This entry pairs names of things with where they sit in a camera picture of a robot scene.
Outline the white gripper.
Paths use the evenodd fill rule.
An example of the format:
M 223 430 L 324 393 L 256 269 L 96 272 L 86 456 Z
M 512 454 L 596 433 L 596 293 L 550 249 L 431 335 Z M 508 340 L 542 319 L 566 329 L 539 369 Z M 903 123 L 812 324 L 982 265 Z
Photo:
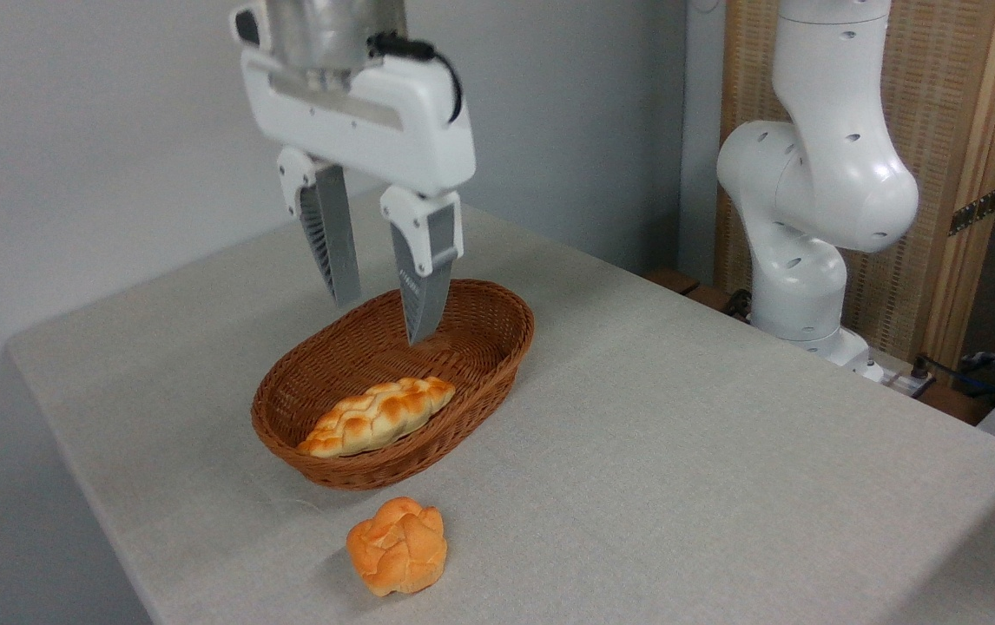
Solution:
M 361 297 L 340 165 L 399 185 L 384 191 L 381 209 L 391 224 L 407 340 L 421 343 L 437 331 L 453 262 L 465 252 L 461 201 L 449 191 L 475 174 L 469 111 L 450 119 L 446 66 L 389 56 L 347 90 L 313 90 L 267 53 L 245 48 L 242 74 L 260 130 L 287 145 L 278 157 L 280 188 L 339 307 Z

